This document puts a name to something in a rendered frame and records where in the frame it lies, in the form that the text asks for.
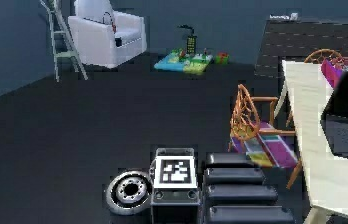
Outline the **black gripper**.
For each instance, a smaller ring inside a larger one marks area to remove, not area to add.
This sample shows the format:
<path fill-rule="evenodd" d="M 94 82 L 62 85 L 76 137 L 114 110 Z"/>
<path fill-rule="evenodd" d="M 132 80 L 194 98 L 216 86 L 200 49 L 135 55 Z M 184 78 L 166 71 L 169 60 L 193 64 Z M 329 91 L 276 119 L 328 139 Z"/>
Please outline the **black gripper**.
<path fill-rule="evenodd" d="M 125 170 L 105 189 L 109 224 L 150 224 L 152 182 L 142 170 Z"/>

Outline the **colourful play mat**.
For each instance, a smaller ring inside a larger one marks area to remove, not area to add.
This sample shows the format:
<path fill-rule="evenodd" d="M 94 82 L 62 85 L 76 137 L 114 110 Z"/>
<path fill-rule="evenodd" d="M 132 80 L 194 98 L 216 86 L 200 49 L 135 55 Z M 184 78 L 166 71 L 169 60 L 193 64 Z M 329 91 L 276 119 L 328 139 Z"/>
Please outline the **colourful play mat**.
<path fill-rule="evenodd" d="M 210 54 L 187 54 L 183 49 L 174 49 L 163 59 L 158 61 L 154 68 L 157 70 L 202 74 L 212 61 Z"/>

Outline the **wicker chair with colourful cushion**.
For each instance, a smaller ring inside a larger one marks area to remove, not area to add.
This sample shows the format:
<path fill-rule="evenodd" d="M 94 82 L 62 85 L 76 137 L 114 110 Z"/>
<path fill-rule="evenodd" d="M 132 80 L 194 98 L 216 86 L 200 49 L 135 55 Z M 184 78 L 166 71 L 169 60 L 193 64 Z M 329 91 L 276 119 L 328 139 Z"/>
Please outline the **wicker chair with colourful cushion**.
<path fill-rule="evenodd" d="M 269 104 L 268 120 L 260 118 L 255 106 L 257 102 Z M 295 136 L 296 131 L 275 127 L 275 118 L 281 106 L 277 97 L 251 96 L 249 90 L 239 84 L 230 118 L 228 151 L 234 148 L 260 167 L 292 168 L 286 185 L 290 189 L 302 170 L 302 161 L 284 139 L 284 136 Z"/>
<path fill-rule="evenodd" d="M 344 72 L 348 72 L 348 57 L 333 49 L 319 49 L 309 54 L 305 63 L 319 64 L 323 76 L 331 87 L 335 87 Z"/>

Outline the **black toy phone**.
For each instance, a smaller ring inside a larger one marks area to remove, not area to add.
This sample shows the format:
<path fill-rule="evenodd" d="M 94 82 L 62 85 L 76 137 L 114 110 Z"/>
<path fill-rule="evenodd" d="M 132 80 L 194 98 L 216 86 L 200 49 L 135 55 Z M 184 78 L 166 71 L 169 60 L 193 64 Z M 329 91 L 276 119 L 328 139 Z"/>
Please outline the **black toy phone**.
<path fill-rule="evenodd" d="M 190 55 L 194 55 L 196 52 L 196 39 L 194 28 L 187 24 L 179 25 L 180 29 L 185 29 L 189 31 L 187 36 L 186 44 L 187 44 L 187 53 Z"/>

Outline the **grey step ladder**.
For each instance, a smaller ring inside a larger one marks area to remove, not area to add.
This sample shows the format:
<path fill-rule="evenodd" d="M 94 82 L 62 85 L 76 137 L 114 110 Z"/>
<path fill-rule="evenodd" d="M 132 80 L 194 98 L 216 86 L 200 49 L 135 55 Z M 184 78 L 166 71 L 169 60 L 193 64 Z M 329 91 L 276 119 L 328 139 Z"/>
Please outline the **grey step ladder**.
<path fill-rule="evenodd" d="M 81 62 L 78 51 L 67 23 L 63 17 L 60 4 L 61 0 L 38 0 L 46 10 L 50 31 L 51 47 L 54 61 L 55 80 L 60 81 L 59 62 L 69 59 L 76 73 L 81 73 L 84 80 L 88 79 L 86 70 Z"/>

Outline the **green and red toy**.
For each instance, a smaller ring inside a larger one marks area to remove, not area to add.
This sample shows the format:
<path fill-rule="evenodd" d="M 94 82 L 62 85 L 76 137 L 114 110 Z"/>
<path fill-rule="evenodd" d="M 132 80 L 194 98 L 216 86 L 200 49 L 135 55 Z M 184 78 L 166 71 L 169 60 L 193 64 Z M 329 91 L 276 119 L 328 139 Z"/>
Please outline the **green and red toy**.
<path fill-rule="evenodd" d="M 220 52 L 215 56 L 215 63 L 216 64 L 227 64 L 229 61 L 229 54 Z"/>

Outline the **white table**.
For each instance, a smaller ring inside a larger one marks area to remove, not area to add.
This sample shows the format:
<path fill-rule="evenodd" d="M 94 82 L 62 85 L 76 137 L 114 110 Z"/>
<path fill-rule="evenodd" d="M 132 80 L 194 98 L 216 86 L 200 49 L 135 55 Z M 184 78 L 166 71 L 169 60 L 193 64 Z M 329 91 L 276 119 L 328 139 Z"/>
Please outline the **white table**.
<path fill-rule="evenodd" d="M 348 218 L 348 159 L 331 153 L 320 120 L 333 88 L 318 64 L 282 62 L 311 209 L 303 224 Z"/>

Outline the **black box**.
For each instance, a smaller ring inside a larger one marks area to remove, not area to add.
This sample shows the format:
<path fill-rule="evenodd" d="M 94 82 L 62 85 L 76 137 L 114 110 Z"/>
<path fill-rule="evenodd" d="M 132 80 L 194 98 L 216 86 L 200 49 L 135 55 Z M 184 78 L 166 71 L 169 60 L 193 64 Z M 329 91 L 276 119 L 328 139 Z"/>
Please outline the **black box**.
<path fill-rule="evenodd" d="M 348 158 L 348 72 L 345 72 L 322 112 L 321 126 L 335 156 Z"/>

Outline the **small white object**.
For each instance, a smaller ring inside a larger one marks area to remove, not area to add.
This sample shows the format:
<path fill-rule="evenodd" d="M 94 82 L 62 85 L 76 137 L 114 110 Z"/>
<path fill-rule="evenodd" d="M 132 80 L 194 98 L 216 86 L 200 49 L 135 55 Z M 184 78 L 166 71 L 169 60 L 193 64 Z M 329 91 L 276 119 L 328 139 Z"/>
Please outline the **small white object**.
<path fill-rule="evenodd" d="M 290 13 L 289 15 L 269 15 L 270 20 L 279 20 L 279 21 L 297 21 L 299 19 L 299 14 L 297 12 Z"/>

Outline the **dark brown cabinet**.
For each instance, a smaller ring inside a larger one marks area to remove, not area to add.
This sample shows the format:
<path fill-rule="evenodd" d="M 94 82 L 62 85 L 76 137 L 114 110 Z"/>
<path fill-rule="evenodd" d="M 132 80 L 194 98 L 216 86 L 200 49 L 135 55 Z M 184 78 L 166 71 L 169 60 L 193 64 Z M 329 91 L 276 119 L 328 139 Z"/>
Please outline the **dark brown cabinet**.
<path fill-rule="evenodd" d="M 332 49 L 348 56 L 348 24 L 268 20 L 255 74 L 279 78 L 282 60 L 302 61 L 320 49 Z"/>

